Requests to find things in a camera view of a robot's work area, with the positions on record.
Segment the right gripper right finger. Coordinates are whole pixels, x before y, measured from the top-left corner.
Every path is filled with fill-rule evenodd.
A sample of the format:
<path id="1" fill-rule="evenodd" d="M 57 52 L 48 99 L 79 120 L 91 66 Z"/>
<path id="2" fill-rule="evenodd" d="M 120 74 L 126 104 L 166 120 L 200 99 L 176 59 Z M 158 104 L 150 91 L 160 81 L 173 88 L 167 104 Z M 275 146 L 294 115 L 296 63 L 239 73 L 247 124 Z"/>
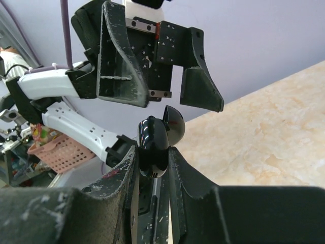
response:
<path id="1" fill-rule="evenodd" d="M 169 191 L 174 243 L 230 243 L 219 186 L 169 149 Z"/>

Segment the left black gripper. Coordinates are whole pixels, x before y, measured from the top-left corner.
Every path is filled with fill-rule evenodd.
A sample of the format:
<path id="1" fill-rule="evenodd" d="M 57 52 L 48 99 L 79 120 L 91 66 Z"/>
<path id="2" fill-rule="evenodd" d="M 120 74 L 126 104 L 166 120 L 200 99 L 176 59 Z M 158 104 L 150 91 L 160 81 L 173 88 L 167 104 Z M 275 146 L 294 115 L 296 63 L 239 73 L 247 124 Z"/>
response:
<path id="1" fill-rule="evenodd" d="M 105 1 L 101 12 L 96 96 L 147 107 L 171 97 L 174 66 L 183 69 L 180 104 L 222 112 L 224 99 L 205 61 L 204 32 L 162 19 L 128 17 L 126 6 Z"/>

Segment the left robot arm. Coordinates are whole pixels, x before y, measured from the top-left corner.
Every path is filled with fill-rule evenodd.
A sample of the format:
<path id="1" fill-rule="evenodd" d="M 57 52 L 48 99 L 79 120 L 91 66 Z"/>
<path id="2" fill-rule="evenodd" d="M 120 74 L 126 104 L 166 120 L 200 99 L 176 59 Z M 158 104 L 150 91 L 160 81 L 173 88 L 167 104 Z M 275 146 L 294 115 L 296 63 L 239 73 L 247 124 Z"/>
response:
<path id="1" fill-rule="evenodd" d="M 182 68 L 180 104 L 221 112 L 224 100 L 205 61 L 204 32 L 165 21 L 163 1 L 89 1 L 70 16 L 61 2 L 67 65 L 28 68 L 7 87 L 20 114 L 74 138 L 105 162 L 127 139 L 100 131 L 74 100 L 145 108 L 170 98 Z"/>

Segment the black round charging case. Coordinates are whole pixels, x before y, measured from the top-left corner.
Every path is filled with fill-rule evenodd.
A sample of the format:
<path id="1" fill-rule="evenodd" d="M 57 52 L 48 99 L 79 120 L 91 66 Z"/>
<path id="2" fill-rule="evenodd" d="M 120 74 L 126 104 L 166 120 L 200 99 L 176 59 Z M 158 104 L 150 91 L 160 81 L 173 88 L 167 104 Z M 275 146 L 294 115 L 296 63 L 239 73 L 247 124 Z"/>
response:
<path id="1" fill-rule="evenodd" d="M 166 106 L 162 119 L 149 116 L 138 125 L 137 147 L 140 173 L 144 177 L 159 178 L 169 164 L 169 148 L 185 134 L 185 121 L 181 113 Z"/>

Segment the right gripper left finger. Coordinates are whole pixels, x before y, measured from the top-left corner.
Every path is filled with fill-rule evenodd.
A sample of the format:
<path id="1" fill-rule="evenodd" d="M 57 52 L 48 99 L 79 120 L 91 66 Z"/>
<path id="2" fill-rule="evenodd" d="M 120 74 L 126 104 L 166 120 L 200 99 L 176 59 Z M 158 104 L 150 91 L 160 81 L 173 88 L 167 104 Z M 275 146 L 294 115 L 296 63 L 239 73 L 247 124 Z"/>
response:
<path id="1" fill-rule="evenodd" d="M 137 166 L 137 149 L 132 146 L 122 161 L 82 192 L 86 208 L 83 243 L 132 243 L 132 198 Z"/>

